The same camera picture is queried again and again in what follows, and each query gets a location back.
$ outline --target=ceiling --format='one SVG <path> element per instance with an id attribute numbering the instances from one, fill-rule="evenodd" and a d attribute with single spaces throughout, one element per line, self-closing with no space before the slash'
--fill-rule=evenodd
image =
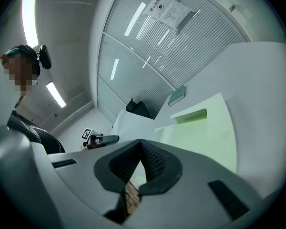
<path id="1" fill-rule="evenodd" d="M 35 22 L 39 45 L 48 47 L 52 68 L 41 68 L 38 85 L 17 107 L 36 125 L 51 131 L 83 106 L 91 107 L 88 54 L 90 27 L 96 0 L 36 0 Z M 0 20 L 0 55 L 26 44 L 21 0 L 14 0 Z M 53 81 L 66 102 L 61 109 L 46 89 Z"/>

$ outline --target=green surface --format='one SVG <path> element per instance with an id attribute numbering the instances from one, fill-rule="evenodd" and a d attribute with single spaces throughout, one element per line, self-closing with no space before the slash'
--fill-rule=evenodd
<path id="1" fill-rule="evenodd" d="M 171 118 L 177 124 L 156 129 L 155 141 L 205 155 L 236 173 L 234 129 L 221 94 Z"/>
<path id="2" fill-rule="evenodd" d="M 168 101 L 168 105 L 172 105 L 173 102 L 178 102 L 185 97 L 185 86 L 180 86 L 176 91 L 172 92 L 171 98 Z"/>

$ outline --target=textured padding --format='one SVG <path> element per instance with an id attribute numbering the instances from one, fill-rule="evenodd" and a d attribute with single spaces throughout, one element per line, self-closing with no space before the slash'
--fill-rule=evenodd
<path id="1" fill-rule="evenodd" d="M 146 173 L 146 180 L 150 181 L 164 172 L 166 159 L 148 146 L 142 144 L 141 162 Z"/>
<path id="2" fill-rule="evenodd" d="M 122 194 L 139 161 L 147 180 L 139 187 L 140 196 L 162 194 L 182 175 L 182 164 L 175 155 L 145 140 L 135 140 L 101 157 L 95 163 L 94 174 L 106 190 Z"/>
<path id="3" fill-rule="evenodd" d="M 136 148 L 139 144 L 127 149 L 109 162 L 109 169 L 125 184 L 132 177 L 140 161 L 140 149 Z"/>

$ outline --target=paper sign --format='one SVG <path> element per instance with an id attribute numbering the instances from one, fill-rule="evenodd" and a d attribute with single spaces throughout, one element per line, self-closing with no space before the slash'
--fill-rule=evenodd
<path id="1" fill-rule="evenodd" d="M 164 11 L 169 7 L 172 0 L 151 0 L 145 7 L 143 14 L 147 14 L 155 19 L 159 19 Z"/>
<path id="2" fill-rule="evenodd" d="M 161 14 L 159 21 L 167 26 L 177 29 L 191 10 L 177 1 L 172 1 L 168 8 Z"/>

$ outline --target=white wall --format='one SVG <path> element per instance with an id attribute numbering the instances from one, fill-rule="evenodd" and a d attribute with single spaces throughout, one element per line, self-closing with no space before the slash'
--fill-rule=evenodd
<path id="1" fill-rule="evenodd" d="M 112 124 L 96 108 L 84 113 L 70 121 L 62 130 L 54 136 L 61 142 L 65 151 L 76 152 L 81 150 L 83 143 L 82 134 L 86 128 L 98 133 L 109 135 Z"/>
<path id="2" fill-rule="evenodd" d="M 283 28 L 265 0 L 214 0 L 231 14 L 253 42 L 283 42 Z M 229 7 L 235 5 L 232 13 Z"/>
<path id="3" fill-rule="evenodd" d="M 286 44 L 232 44 L 185 86 L 184 99 L 171 107 L 166 100 L 156 128 L 221 93 L 235 130 L 237 174 L 262 197 L 278 189 L 286 177 Z"/>

